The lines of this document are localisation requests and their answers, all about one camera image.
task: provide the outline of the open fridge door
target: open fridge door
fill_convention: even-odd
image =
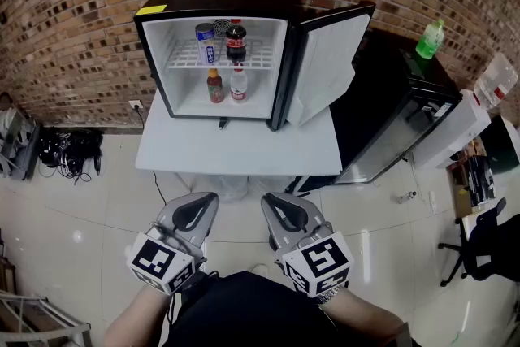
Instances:
[[[374,9],[371,3],[361,3],[301,23],[289,123],[302,126],[347,91],[354,78],[352,60]]]

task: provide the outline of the green spray bottle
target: green spray bottle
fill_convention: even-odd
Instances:
[[[426,26],[424,34],[415,47],[415,51],[424,59],[431,59],[442,44],[444,40],[443,26],[444,21],[442,19]]]

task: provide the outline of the black chair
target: black chair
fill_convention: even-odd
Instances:
[[[501,275],[515,282],[520,282],[520,262],[517,249],[520,247],[520,215],[515,215],[500,226],[496,218],[505,207],[505,198],[477,218],[477,225],[470,234],[469,241],[461,219],[455,224],[461,228],[462,245],[439,243],[439,249],[451,249],[459,253],[459,258],[448,280],[440,282],[440,286],[449,284],[458,269],[464,263],[466,273],[462,279],[470,275],[475,280],[485,280],[491,275]],[[477,266],[477,256],[491,256],[491,262]]]

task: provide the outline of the shelf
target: shelf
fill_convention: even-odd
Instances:
[[[248,96],[243,103],[234,102],[229,88],[229,79],[223,76],[224,100],[212,103],[205,77],[190,76],[184,100],[174,113],[179,116],[244,117],[268,119],[271,116],[274,87],[268,73],[258,74],[248,80]]]
[[[173,50],[167,62],[167,68],[234,68],[226,56],[226,44],[223,38],[215,38],[215,61],[210,65],[201,62],[198,55],[198,43],[195,39],[175,40]],[[249,37],[245,47],[245,61],[240,63],[244,69],[251,70],[273,70],[275,69],[275,58],[273,40],[268,37]]]

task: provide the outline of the forearm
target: forearm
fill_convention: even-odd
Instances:
[[[169,304],[170,297],[143,286],[132,304],[106,330],[105,347],[157,345]]]
[[[323,304],[322,309],[334,321],[374,340],[395,336],[403,325],[403,321],[393,313],[363,301],[345,288]]]

